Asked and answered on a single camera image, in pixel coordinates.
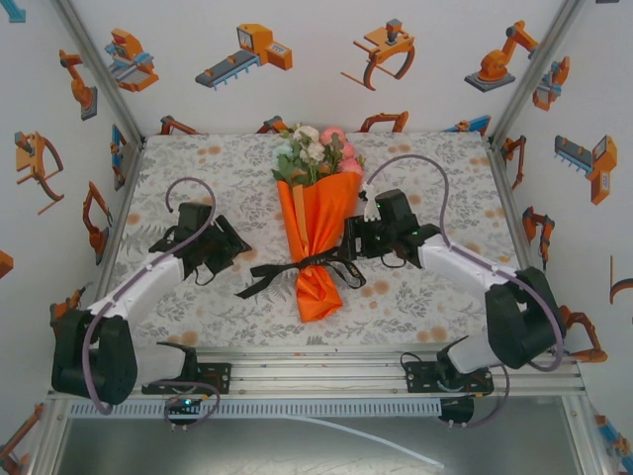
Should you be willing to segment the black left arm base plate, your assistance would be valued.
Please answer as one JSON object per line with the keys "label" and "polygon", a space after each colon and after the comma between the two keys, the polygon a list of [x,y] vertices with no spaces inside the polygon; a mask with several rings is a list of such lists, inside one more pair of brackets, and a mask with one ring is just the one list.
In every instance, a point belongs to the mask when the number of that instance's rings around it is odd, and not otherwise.
{"label": "black left arm base plate", "polygon": [[[221,395],[229,391],[232,366],[230,363],[199,363],[194,380],[213,386]],[[212,396],[213,392],[201,386],[174,386],[165,384],[149,384],[141,387],[145,395],[196,394]]]}

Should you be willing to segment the orange wrapping paper sheet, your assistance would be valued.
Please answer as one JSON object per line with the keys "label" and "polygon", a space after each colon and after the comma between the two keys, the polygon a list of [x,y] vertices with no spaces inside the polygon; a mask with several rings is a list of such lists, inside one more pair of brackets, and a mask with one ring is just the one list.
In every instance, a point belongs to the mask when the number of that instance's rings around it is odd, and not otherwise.
{"label": "orange wrapping paper sheet", "polygon": [[[344,221],[354,213],[361,180],[357,172],[340,172],[308,187],[277,182],[292,261],[301,262],[338,244]],[[323,265],[299,271],[296,296],[304,324],[321,321],[342,307],[334,280]]]}

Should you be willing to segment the black printed ribbon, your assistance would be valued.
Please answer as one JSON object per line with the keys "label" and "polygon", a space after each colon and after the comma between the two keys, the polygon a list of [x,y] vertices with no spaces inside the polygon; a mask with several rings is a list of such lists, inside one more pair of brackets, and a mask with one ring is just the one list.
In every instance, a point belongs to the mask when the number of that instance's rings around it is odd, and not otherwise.
{"label": "black printed ribbon", "polygon": [[253,278],[258,278],[258,281],[237,293],[236,296],[248,299],[265,290],[283,272],[291,269],[305,270],[311,266],[330,267],[352,289],[360,289],[367,283],[358,267],[351,260],[339,256],[337,248],[333,247],[327,251],[308,256],[299,262],[263,264],[252,267],[250,274]]}

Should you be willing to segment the small black electronics box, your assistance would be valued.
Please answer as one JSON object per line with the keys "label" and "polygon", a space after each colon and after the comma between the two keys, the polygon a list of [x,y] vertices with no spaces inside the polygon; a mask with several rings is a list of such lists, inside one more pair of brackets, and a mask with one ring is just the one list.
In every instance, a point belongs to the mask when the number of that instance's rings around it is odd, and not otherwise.
{"label": "small black electronics box", "polygon": [[441,415],[438,419],[448,428],[466,428],[475,412],[474,398],[461,396],[440,399]]}
{"label": "small black electronics box", "polygon": [[202,420],[201,405],[200,399],[171,399],[164,406],[163,418],[172,431],[187,431]]}

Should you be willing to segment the artificial flower bunch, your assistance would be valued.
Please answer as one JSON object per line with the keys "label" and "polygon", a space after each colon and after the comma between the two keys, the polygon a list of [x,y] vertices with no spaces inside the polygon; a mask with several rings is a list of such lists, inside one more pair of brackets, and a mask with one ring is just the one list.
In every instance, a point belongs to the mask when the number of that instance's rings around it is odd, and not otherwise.
{"label": "artificial flower bunch", "polygon": [[280,135],[285,141],[274,151],[277,167],[272,169],[272,175],[276,181],[291,187],[308,187],[335,174],[364,174],[365,159],[340,128],[320,132],[312,126],[299,125]]}

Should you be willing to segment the aluminium frame post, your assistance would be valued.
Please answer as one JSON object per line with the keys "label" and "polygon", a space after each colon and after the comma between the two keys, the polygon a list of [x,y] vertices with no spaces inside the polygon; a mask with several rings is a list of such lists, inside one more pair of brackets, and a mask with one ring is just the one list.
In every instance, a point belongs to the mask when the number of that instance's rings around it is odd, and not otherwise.
{"label": "aluminium frame post", "polygon": [[89,31],[78,15],[71,0],[49,0],[64,28],[72,38],[78,53],[91,70],[97,85],[108,100],[116,117],[128,133],[128,138],[142,148],[144,136],[131,110],[124,101],[118,85],[109,73],[106,62],[92,41]]}
{"label": "aluminium frame post", "polygon": [[530,60],[529,66],[518,82],[518,86],[510,97],[509,103],[491,135],[491,146],[500,147],[508,133],[536,89],[546,67],[553,60],[555,52],[562,44],[565,36],[575,20],[584,9],[588,0],[564,0],[542,42]]}

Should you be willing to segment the floral patterned tablecloth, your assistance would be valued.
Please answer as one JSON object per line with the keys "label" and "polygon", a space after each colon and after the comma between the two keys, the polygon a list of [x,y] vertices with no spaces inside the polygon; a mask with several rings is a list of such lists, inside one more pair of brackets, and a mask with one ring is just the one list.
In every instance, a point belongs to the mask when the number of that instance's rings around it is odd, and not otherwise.
{"label": "floral patterned tablecloth", "polygon": [[[495,261],[519,267],[483,139],[476,133],[353,134],[377,191],[399,188],[421,223]],[[135,328],[134,340],[198,346],[380,345],[443,342],[485,328],[480,301],[436,273],[399,267],[393,256],[362,260],[366,285],[338,284],[342,307],[302,323],[296,272],[258,295],[236,296],[250,269],[290,257],[276,182],[273,135],[154,137],[146,147],[112,284],[131,276],[148,248],[176,223],[168,204],[217,203],[252,247],[206,286],[195,276],[165,295]]]}

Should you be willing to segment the aluminium table side rail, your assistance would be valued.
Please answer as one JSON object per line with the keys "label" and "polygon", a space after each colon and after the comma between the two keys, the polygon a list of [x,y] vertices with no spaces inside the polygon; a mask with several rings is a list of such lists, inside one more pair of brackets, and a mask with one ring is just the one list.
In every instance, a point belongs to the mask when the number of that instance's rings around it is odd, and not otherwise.
{"label": "aluminium table side rail", "polygon": [[498,148],[489,144],[493,176],[505,212],[519,269],[513,279],[486,293],[488,338],[497,358],[517,369],[552,349],[560,358],[566,335],[559,306],[542,270],[532,265],[528,242]]}
{"label": "aluminium table side rail", "polygon": [[128,143],[122,147],[123,159],[121,173],[125,176],[125,183],[116,192],[119,207],[114,213],[114,226],[111,228],[104,259],[100,266],[101,274],[95,292],[97,299],[104,297],[108,293],[113,279],[123,232],[126,227],[128,213],[142,165],[145,145],[146,139],[142,139],[139,144],[132,145]]}

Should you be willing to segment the aluminium frame rail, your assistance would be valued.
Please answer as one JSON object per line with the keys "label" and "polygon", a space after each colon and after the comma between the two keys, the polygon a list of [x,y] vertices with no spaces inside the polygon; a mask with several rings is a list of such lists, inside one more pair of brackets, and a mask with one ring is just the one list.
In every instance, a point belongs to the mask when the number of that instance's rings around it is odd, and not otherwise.
{"label": "aluminium frame rail", "polygon": [[[204,363],[231,364],[230,399],[412,397],[401,354],[430,360],[437,350],[439,344],[197,348]],[[507,371],[510,396],[587,393],[580,366],[570,358],[551,373],[529,365]]]}

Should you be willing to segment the white plastic strip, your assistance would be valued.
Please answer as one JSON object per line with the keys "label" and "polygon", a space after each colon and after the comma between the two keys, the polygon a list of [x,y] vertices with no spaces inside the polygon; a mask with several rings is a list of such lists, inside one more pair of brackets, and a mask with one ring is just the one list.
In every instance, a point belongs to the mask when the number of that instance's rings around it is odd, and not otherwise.
{"label": "white plastic strip", "polygon": [[305,418],[305,417],[286,417],[286,420],[288,421],[294,421],[294,422],[298,422],[298,423],[303,423],[303,424],[310,424],[310,425],[314,425],[314,426],[320,426],[320,427],[324,427],[324,428],[330,428],[333,430],[338,430],[341,432],[345,432],[347,434],[351,434],[366,440],[370,440],[372,442],[387,446],[390,449],[396,450],[402,454],[405,454],[407,456],[410,456],[422,463],[431,465],[437,469],[442,470],[444,468],[444,464],[434,460],[430,457],[427,457],[419,452],[413,451],[411,449],[408,449],[402,445],[399,445],[397,443],[394,443],[390,440],[384,439],[382,437],[373,435],[371,433],[365,432],[365,431],[361,431],[352,427],[347,427],[347,426],[343,426],[337,423],[333,423],[333,422],[329,422],[329,421],[324,421],[324,420],[318,420],[318,419],[313,419],[313,418]]}

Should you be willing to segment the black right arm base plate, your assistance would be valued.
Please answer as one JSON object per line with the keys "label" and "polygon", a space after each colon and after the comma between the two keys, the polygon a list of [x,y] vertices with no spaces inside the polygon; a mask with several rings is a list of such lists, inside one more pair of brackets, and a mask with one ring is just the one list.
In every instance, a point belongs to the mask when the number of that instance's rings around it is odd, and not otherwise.
{"label": "black right arm base plate", "polygon": [[491,373],[479,369],[467,375],[457,375],[453,379],[442,380],[436,365],[431,361],[406,361],[402,364],[407,391],[412,394],[482,394],[488,395],[495,389]]}

